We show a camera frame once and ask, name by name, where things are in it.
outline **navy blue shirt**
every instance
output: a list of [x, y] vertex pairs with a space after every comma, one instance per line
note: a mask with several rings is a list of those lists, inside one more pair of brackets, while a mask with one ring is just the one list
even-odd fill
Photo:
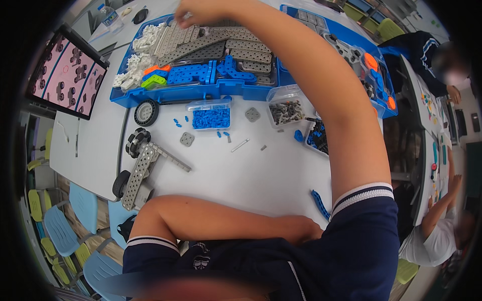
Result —
[[276, 283], [272, 301], [388, 300], [400, 246], [397, 205], [387, 183], [343, 194], [320, 239], [293, 246], [282, 238], [197, 242], [183, 255], [161, 237], [127, 242], [123, 273], [201, 270], [255, 275]]

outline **white shirt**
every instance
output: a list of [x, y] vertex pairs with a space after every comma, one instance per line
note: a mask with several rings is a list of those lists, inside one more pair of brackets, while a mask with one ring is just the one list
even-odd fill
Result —
[[432, 233], [425, 240], [422, 225], [415, 227], [398, 250], [398, 258], [422, 266], [437, 266], [444, 263], [457, 250], [454, 228], [456, 226], [455, 207], [447, 211]]

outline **orange gear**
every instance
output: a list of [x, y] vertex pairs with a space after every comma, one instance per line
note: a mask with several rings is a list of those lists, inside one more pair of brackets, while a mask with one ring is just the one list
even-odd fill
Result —
[[393, 97], [391, 97], [391, 96], [388, 97], [387, 105], [388, 105], [388, 108], [390, 110], [395, 110], [395, 108], [397, 107], [396, 104], [395, 104], [395, 101], [393, 100]]
[[368, 67], [368, 69], [374, 69], [376, 72], [378, 72], [378, 63], [371, 54], [365, 53], [363, 55], [363, 62], [365, 63], [365, 66]]

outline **shirt logo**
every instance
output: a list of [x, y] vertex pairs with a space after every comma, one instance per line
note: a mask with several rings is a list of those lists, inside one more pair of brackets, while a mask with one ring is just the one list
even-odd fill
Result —
[[194, 257], [193, 267], [195, 270], [204, 270], [209, 263], [211, 257], [198, 255]]

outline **computer mouse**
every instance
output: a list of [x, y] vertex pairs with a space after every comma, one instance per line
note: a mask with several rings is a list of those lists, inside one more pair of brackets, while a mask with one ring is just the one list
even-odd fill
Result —
[[144, 21], [147, 18], [148, 13], [149, 13], [149, 10], [144, 6], [143, 9], [139, 10], [135, 14], [134, 19], [132, 19], [132, 22], [134, 22], [134, 24], [141, 23], [142, 21]]

